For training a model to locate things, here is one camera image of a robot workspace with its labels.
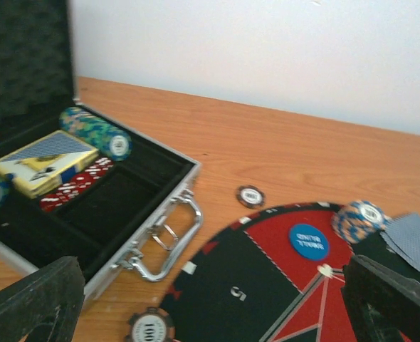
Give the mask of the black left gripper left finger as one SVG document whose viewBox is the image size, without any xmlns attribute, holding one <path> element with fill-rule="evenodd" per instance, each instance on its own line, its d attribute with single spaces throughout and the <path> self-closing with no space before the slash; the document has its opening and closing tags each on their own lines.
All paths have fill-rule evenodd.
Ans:
<svg viewBox="0 0 420 342">
<path fill-rule="evenodd" d="M 72 341 L 83 307 L 78 260 L 64 256 L 0 291 L 0 341 Z"/>
</svg>

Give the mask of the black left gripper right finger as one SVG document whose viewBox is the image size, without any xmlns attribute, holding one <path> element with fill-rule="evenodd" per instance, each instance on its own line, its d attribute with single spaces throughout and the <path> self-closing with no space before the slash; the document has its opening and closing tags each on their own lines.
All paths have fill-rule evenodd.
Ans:
<svg viewBox="0 0 420 342">
<path fill-rule="evenodd" d="M 362 255 L 343 267 L 342 297 L 358 341 L 420 341 L 420 283 Z"/>
</svg>

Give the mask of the dealt card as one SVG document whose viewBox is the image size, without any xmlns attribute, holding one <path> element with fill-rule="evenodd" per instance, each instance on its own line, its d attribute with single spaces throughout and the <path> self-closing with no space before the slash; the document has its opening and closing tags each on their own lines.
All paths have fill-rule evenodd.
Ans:
<svg viewBox="0 0 420 342">
<path fill-rule="evenodd" d="M 410 213 L 387 222 L 381 237 L 387 246 L 420 272 L 420 215 Z"/>
</svg>

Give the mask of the blue orange ten chip stack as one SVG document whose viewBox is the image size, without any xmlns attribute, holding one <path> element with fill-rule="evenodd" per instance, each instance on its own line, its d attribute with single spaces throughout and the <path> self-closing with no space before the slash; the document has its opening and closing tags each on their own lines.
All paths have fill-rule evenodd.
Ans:
<svg viewBox="0 0 420 342">
<path fill-rule="evenodd" d="M 385 230 L 389 221 L 380 207 L 367 200 L 356 200 L 334 213 L 331 225 L 338 237 L 358 244 L 369 235 Z"/>
</svg>

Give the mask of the blue small blind button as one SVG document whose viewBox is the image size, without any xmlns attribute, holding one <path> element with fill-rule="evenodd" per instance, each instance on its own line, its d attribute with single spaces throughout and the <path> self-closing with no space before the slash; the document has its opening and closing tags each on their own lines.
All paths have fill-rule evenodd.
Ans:
<svg viewBox="0 0 420 342">
<path fill-rule="evenodd" d="M 303 258 L 320 261 L 330 253 L 327 237 L 309 224 L 295 224 L 289 231 L 289 242 Z"/>
</svg>

